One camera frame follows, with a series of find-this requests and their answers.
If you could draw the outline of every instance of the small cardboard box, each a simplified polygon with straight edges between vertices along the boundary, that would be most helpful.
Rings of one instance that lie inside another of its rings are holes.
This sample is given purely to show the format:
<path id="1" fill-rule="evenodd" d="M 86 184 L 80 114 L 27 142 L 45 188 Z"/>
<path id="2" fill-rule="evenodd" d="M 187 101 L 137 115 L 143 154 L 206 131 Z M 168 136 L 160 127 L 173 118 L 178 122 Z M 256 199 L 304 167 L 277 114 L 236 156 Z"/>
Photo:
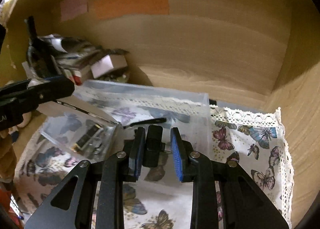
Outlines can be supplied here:
<path id="1" fill-rule="evenodd" d="M 90 65 L 87 65 L 82 69 L 70 69 L 70 71 L 76 85 L 82 85 L 86 80 L 92 79 L 93 77 L 90 70 Z"/>
<path id="2" fill-rule="evenodd" d="M 127 61 L 123 55 L 109 54 L 91 65 L 91 71 L 93 78 L 96 79 L 104 74 L 124 68 L 126 66 L 128 66 Z"/>

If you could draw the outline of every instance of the sticky note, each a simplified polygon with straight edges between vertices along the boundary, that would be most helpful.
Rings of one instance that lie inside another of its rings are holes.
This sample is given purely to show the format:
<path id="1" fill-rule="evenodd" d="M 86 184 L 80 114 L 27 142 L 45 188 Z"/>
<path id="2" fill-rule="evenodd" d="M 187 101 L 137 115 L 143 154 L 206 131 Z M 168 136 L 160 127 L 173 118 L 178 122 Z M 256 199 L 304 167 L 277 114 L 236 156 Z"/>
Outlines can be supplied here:
<path id="1" fill-rule="evenodd" d="M 88 11 L 88 0 L 63 0 L 60 2 L 61 22 L 73 19 Z"/>
<path id="2" fill-rule="evenodd" d="M 95 0 L 98 19 L 111 19 L 124 15 L 168 15 L 169 0 Z"/>

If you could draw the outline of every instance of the white lace trim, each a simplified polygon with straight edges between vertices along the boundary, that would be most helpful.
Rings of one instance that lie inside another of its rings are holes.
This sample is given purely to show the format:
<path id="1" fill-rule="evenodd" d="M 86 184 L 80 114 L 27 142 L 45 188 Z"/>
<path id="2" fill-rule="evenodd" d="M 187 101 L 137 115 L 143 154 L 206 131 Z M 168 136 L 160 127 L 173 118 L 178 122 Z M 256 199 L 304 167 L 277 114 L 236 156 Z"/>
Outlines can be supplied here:
<path id="1" fill-rule="evenodd" d="M 141 95 L 129 93 L 93 92 L 91 88 L 81 87 L 78 94 L 101 101 L 118 101 L 126 105 L 145 106 L 155 109 L 174 111 L 189 116 L 206 116 L 207 107 L 200 102 L 190 100 L 180 100 L 172 97 L 162 97 L 157 95 Z"/>
<path id="2" fill-rule="evenodd" d="M 281 122 L 280 107 L 276 109 L 275 116 L 278 120 L 277 134 L 283 142 L 281 150 L 279 151 L 281 159 L 281 183 L 282 183 L 282 215 L 287 221 L 289 228 L 292 228 L 291 211 L 292 211 L 292 191 L 294 186 L 293 175 L 294 169 L 292 166 L 292 158 L 289 153 L 289 146 L 284 138 L 285 128 Z"/>
<path id="3" fill-rule="evenodd" d="M 248 111 L 232 110 L 210 105 L 211 118 L 218 121 L 238 123 L 248 126 L 275 127 L 278 120 L 275 114 L 252 113 Z"/>
<path id="4" fill-rule="evenodd" d="M 279 138 L 279 155 L 281 160 L 281 184 L 282 184 L 282 216 L 287 221 L 289 228 L 291 223 L 292 190 L 294 186 L 292 159 L 289 153 L 288 143 L 284 138 L 285 129 L 281 122 L 281 110 L 278 108 L 274 114 L 262 114 L 233 110 L 230 108 L 219 108 L 210 105 L 211 120 L 236 123 L 241 125 L 276 127 Z"/>

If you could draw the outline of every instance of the pink sticky note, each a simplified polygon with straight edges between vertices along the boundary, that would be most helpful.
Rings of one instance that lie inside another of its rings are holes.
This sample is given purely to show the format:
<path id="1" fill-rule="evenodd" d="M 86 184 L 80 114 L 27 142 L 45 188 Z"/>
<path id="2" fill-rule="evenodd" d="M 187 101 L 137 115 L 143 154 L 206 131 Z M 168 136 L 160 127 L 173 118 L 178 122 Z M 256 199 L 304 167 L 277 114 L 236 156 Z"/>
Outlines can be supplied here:
<path id="1" fill-rule="evenodd" d="M 73 19 L 88 11 L 88 0 L 63 0 L 60 2 L 61 22 Z"/>

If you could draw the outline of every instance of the plastic container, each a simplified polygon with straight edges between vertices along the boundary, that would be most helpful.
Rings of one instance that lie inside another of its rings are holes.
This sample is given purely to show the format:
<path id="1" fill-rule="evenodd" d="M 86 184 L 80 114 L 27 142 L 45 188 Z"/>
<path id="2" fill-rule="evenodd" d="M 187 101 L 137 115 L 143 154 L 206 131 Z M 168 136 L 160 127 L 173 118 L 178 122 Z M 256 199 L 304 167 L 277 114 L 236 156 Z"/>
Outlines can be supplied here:
<path id="1" fill-rule="evenodd" d="M 164 128 L 162 142 L 168 143 L 170 129 L 178 127 L 182 138 L 190 141 L 194 150 L 210 156 L 208 145 L 212 137 L 207 93 L 88 80 L 76 88 L 74 95 L 101 108 L 124 126 L 165 117 L 167 122 L 160 124 Z"/>
<path id="2" fill-rule="evenodd" d="M 108 155 L 115 130 L 116 126 L 107 127 L 79 115 L 64 113 L 48 117 L 40 133 L 77 159 L 94 163 Z"/>

